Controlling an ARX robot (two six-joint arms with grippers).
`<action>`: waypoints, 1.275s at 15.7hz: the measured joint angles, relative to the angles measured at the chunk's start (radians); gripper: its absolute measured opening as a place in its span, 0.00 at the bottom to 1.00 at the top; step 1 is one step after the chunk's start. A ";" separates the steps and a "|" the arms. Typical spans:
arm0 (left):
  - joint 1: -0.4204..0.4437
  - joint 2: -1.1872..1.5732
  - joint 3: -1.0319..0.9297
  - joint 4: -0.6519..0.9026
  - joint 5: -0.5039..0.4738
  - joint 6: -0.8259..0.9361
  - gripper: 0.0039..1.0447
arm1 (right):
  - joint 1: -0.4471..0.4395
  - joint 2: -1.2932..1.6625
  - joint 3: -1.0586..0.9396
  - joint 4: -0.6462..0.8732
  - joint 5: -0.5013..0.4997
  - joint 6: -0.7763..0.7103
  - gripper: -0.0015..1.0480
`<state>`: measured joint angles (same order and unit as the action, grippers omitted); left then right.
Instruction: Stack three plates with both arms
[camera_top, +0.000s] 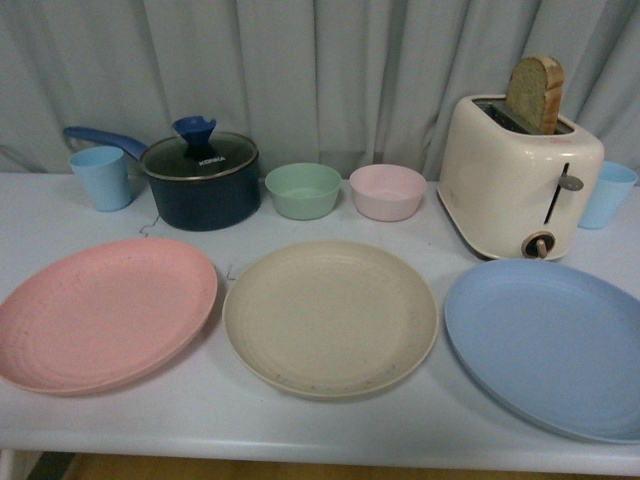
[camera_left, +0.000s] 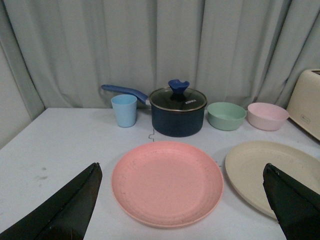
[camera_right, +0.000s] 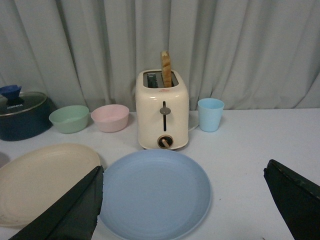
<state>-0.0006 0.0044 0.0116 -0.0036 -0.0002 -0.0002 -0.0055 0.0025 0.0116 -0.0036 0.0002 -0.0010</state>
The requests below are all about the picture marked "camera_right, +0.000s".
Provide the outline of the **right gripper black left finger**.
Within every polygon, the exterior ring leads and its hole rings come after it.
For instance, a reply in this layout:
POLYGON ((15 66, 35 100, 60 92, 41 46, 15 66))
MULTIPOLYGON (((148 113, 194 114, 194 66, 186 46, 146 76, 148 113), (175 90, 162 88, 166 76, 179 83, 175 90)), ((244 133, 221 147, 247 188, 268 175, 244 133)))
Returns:
POLYGON ((104 169, 96 166, 12 240, 90 240, 103 200, 104 169))

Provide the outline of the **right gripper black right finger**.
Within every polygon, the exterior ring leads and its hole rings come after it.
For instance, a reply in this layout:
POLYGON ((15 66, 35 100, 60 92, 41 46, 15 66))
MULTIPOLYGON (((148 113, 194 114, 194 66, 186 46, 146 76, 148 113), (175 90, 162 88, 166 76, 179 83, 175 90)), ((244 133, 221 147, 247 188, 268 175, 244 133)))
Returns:
POLYGON ((320 186, 271 159, 264 179, 295 240, 320 238, 320 186))

